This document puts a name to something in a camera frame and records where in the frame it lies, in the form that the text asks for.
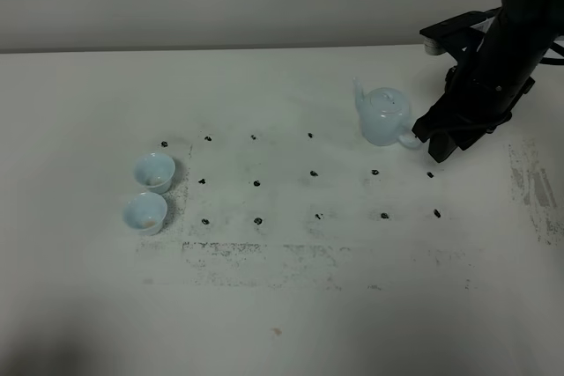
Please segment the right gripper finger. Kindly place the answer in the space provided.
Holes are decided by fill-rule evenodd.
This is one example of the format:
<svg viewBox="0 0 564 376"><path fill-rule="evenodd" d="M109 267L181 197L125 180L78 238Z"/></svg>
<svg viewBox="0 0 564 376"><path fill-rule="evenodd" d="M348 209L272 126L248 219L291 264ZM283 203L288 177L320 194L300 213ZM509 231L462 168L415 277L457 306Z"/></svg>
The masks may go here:
<svg viewBox="0 0 564 376"><path fill-rule="evenodd" d="M428 154L436 163L444 162L456 149L455 129L433 129L429 137Z"/></svg>
<svg viewBox="0 0 564 376"><path fill-rule="evenodd" d="M418 118L412 126L412 133L422 143L430 141L432 136L442 132L445 127L444 107L433 105L429 110Z"/></svg>

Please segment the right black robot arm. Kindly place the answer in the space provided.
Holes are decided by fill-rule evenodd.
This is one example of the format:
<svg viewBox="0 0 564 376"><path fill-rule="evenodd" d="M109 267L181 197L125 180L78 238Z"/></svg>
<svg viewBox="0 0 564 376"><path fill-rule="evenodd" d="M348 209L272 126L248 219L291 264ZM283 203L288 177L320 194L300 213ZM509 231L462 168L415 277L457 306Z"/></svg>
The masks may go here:
<svg viewBox="0 0 564 376"><path fill-rule="evenodd" d="M428 54L456 61L443 95L412 127L441 163L511 119L538 65L563 64L555 43L563 34L563 0L501 0L496 9L469 11L420 34Z"/></svg>

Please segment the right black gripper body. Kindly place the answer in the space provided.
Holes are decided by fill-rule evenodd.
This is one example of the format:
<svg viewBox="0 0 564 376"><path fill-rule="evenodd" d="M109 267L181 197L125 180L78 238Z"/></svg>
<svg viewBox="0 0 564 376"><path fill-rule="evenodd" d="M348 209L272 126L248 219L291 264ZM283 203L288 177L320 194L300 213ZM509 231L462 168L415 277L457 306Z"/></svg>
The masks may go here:
<svg viewBox="0 0 564 376"><path fill-rule="evenodd" d="M518 100L534 85L535 68L535 64L497 63L473 68L458 64L449 70L444 94L435 105L444 107L444 128L456 130L457 149L469 149L511 119Z"/></svg>

